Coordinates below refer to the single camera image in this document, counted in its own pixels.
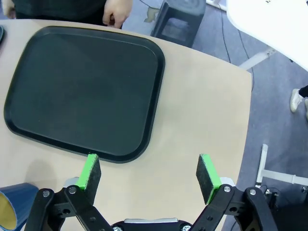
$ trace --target gray floor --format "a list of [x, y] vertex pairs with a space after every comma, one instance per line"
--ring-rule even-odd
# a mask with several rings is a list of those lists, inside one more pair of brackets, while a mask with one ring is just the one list
[[[162, 0], [144, 1], [156, 8], [159, 8], [162, 3]], [[149, 35], [154, 22], [144, 22], [147, 9], [146, 5], [134, 0], [131, 16], [123, 25], [123, 29]], [[225, 13], [223, 20], [231, 62], [239, 65], [246, 60], [246, 55], [238, 31], [228, 21]], [[181, 34], [182, 29], [176, 23], [170, 24], [168, 33]], [[243, 34], [243, 41], [249, 56], [266, 48], [264, 43], [246, 34]], [[218, 9], [207, 5], [193, 49], [228, 60], [222, 39], [221, 13]], [[305, 116], [305, 106], [301, 104], [295, 114], [292, 114], [289, 109], [292, 89], [308, 84], [308, 72], [290, 62], [287, 57], [277, 53], [255, 66], [254, 73], [255, 87], [252, 92], [249, 128], [238, 187], [244, 189], [254, 185], [263, 143], [269, 145], [266, 169], [308, 177], [308, 122]], [[305, 197], [300, 185], [266, 179], [263, 182], [282, 191], [279, 205], [288, 203], [286, 197], [292, 203], [300, 203]], [[232, 218], [227, 219], [224, 230], [230, 230], [233, 221]]]

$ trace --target person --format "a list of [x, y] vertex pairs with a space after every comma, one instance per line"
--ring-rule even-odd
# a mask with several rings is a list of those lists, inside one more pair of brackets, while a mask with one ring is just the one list
[[[293, 89], [291, 99], [290, 99], [290, 109], [291, 112], [296, 112], [299, 104], [303, 101], [305, 97], [308, 97], [308, 85], [301, 89]], [[306, 106], [306, 118], [308, 120], [308, 99], [305, 99]]]
[[121, 28], [132, 0], [2, 0], [3, 14], [17, 19], [45, 19]]

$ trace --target sneaker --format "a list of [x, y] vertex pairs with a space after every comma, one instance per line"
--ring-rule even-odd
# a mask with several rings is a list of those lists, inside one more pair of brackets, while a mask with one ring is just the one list
[[307, 120], [308, 120], [308, 99], [305, 99], [305, 106], [306, 106], [306, 110], [307, 110], [307, 112], [306, 112], [306, 118], [307, 118]]
[[298, 93], [298, 91], [299, 89], [293, 89], [291, 99], [290, 99], [290, 108], [291, 108], [291, 112], [293, 113], [297, 110], [298, 105], [300, 104], [300, 102], [303, 101], [303, 98], [304, 98]]

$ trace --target white table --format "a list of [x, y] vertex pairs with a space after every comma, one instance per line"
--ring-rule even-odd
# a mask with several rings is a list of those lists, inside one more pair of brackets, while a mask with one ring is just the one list
[[[210, 55], [157, 38], [71, 22], [3, 20], [0, 108], [19, 57], [45, 26], [75, 26], [148, 38], [165, 54], [166, 68], [150, 144], [126, 164], [101, 161], [94, 206], [113, 224], [126, 218], [172, 218], [193, 223], [204, 208], [195, 176], [198, 155], [210, 154], [218, 173], [237, 181], [248, 127], [251, 76]], [[58, 191], [79, 176], [86, 158], [11, 133], [0, 120], [0, 187], [32, 182]], [[67, 219], [63, 230], [83, 230]]]
[[308, 70], [305, 0], [227, 0], [227, 16], [237, 29], [269, 46], [239, 67], [248, 70], [278, 51]]

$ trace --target plastic stool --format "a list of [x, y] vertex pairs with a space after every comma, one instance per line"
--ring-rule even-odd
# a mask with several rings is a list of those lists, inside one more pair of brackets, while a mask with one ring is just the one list
[[[205, 0], [164, 0], [151, 36], [186, 47], [192, 47], [205, 13], [205, 6]], [[188, 23], [189, 31], [185, 41], [162, 34], [170, 18], [176, 18]]]

